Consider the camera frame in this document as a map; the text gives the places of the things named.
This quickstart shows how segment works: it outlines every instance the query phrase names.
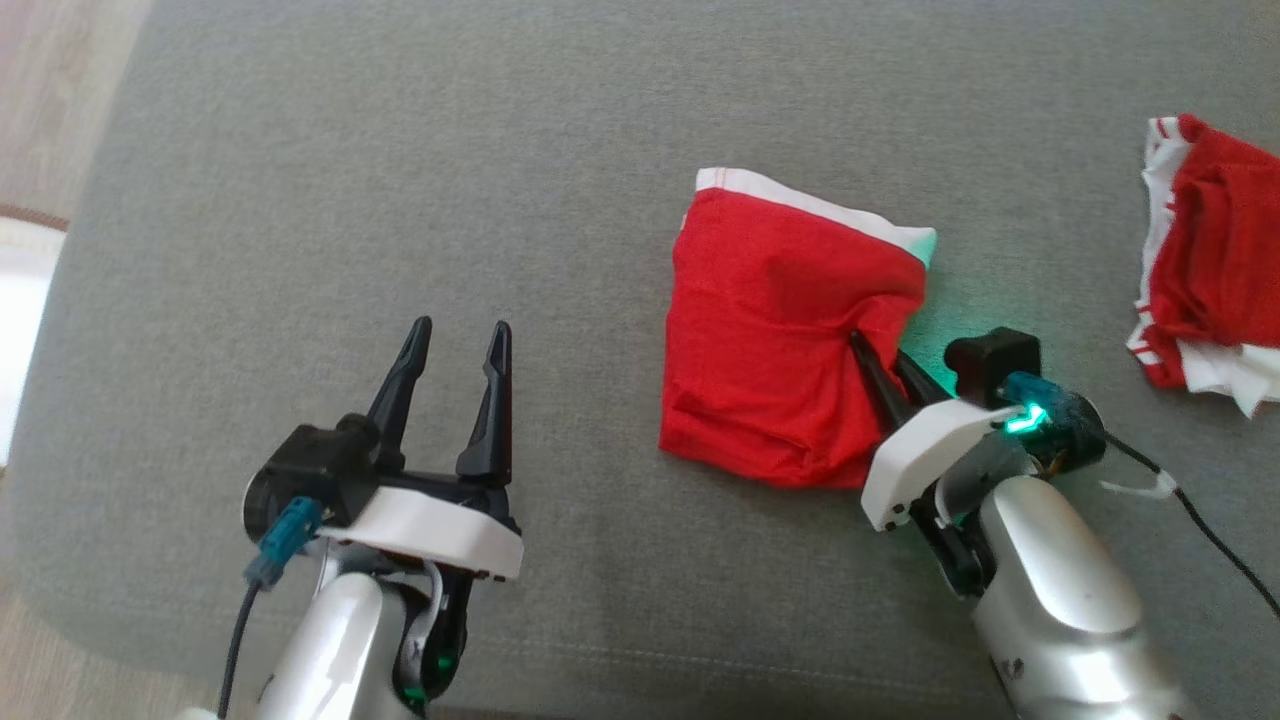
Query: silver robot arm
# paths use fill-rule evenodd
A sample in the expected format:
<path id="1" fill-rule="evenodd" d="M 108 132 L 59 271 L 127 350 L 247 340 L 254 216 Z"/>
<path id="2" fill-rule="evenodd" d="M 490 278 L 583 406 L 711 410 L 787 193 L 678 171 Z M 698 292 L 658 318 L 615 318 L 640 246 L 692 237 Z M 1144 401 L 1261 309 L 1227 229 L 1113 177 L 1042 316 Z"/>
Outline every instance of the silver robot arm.
<path id="1" fill-rule="evenodd" d="M 1053 486 L 1005 479 L 978 514 L 995 562 L 973 612 L 1019 717 L 1192 720 L 1128 575 Z"/>
<path id="2" fill-rule="evenodd" d="M 524 541 L 506 491 L 511 328 L 494 328 L 484 398 L 452 474 L 406 471 L 399 448 L 430 334 L 430 319 L 419 318 L 369 413 L 332 430 L 298 427 L 250 480 L 244 529 L 274 575 L 255 570 L 264 556 L 250 566 L 242 615 L 256 588 L 269 589 L 292 550 L 312 537 L 279 550 L 288 507 L 312 509 L 315 537 L 301 553 L 321 562 L 311 606 L 262 689 L 260 720 L 426 717 L 466 650 L 472 585 L 520 574 Z"/>
<path id="3" fill-rule="evenodd" d="M 1143 628 L 1133 583 L 1047 482 L 1102 457 L 1097 413 L 1079 396 L 1052 407 L 1005 396 L 1007 378 L 1039 379 L 1038 341 L 998 328 L 954 342 L 946 363 L 961 398 L 905 354 L 895 383 L 865 338 L 851 346 L 890 432 L 863 510 L 877 530 L 914 524 L 952 592 L 977 598 L 978 635 L 1018 716 L 1198 717 Z"/>

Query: green led light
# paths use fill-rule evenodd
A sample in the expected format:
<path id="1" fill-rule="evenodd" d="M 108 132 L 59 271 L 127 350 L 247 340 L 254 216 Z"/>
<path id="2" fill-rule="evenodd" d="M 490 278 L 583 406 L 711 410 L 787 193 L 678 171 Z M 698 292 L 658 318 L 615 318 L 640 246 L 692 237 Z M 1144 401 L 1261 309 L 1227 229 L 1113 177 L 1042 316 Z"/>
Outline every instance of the green led light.
<path id="1" fill-rule="evenodd" d="M 1005 430 L 1010 433 L 1029 433 L 1041 427 L 1044 420 L 1048 420 L 1048 413 L 1046 413 L 1039 405 L 1029 402 L 1027 405 L 1027 413 L 1016 418 L 1010 418 L 1005 423 Z"/>

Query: red and white fabric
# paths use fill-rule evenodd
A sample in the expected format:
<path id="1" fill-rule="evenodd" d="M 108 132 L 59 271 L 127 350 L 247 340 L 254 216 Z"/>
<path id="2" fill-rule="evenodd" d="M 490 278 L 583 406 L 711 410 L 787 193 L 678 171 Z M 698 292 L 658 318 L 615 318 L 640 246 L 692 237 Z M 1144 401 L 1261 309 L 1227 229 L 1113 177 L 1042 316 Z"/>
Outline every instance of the red and white fabric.
<path id="1" fill-rule="evenodd" d="M 936 242 L 750 170 L 699 170 L 673 252 L 660 447 L 777 487 L 861 487 L 882 433 L 849 336 L 892 363 Z"/>
<path id="2" fill-rule="evenodd" d="M 1194 115 L 1148 123 L 1151 227 L 1126 346 L 1153 384 L 1280 400 L 1280 159 Z"/>

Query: red cloth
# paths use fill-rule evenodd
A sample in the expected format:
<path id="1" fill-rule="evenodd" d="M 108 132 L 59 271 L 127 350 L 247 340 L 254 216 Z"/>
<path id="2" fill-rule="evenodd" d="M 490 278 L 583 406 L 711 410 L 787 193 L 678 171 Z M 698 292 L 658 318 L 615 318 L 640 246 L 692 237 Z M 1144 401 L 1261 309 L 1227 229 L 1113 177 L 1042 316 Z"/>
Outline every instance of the red cloth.
<path id="1" fill-rule="evenodd" d="M 675 269 L 662 450 L 777 487 L 860 488 L 882 433 L 849 336 L 861 331 L 888 366 L 924 300 L 924 263 L 710 187 L 689 209 Z"/>
<path id="2" fill-rule="evenodd" d="M 1164 360 L 1147 365 L 1161 387 L 1185 383 L 1176 340 L 1280 347 L 1280 159 L 1194 115 L 1178 117 L 1178 135 L 1190 150 L 1174 176 L 1144 333 Z"/>

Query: sofa cushion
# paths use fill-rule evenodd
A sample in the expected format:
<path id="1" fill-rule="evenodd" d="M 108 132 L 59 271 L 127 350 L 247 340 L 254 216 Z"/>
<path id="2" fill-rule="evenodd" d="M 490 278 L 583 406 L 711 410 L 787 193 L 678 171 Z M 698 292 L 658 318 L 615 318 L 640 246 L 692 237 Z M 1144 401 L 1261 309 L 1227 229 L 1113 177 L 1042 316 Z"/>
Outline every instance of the sofa cushion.
<path id="1" fill-rule="evenodd" d="M 515 329 L 524 574 L 476 591 L 451 705 L 577 717 L 992 717 L 910 532 L 657 448 L 671 250 L 700 167 L 933 225 L 906 347 L 1007 324 L 1280 585 L 1280 418 L 1149 388 L 1133 325 L 1148 117 L 1263 146 L 1274 9 L 1228 0 L 159 0 L 54 279 L 6 488 L 32 605 L 215 679 L 244 483 L 362 410 L 435 320 L 404 450 L 448 469 Z M 1172 503 L 1062 482 L 1213 715 L 1276 716 L 1280 628 Z M 306 609 L 255 610 L 256 692 Z"/>

